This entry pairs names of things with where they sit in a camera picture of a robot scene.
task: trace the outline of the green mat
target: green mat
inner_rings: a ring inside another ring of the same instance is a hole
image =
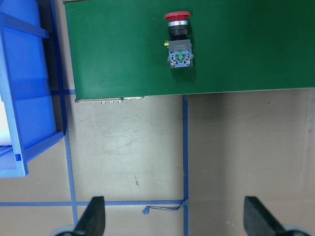
[[[314,0],[65,3],[77,98],[315,87]],[[164,14],[187,10],[193,67],[170,69]]]

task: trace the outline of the floor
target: floor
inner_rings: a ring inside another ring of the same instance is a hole
[[[177,207],[188,183],[189,235],[246,235],[245,195],[315,235],[315,89],[187,95],[187,103],[179,95],[74,103],[65,14],[55,2],[63,84],[57,70],[49,74],[65,137],[29,163],[27,177],[0,179],[3,235],[49,235],[73,225],[91,197],[102,195],[107,236],[187,236],[185,208],[142,210]],[[39,3],[43,27],[52,31],[49,1]],[[49,68],[56,68],[53,43],[45,42]]]

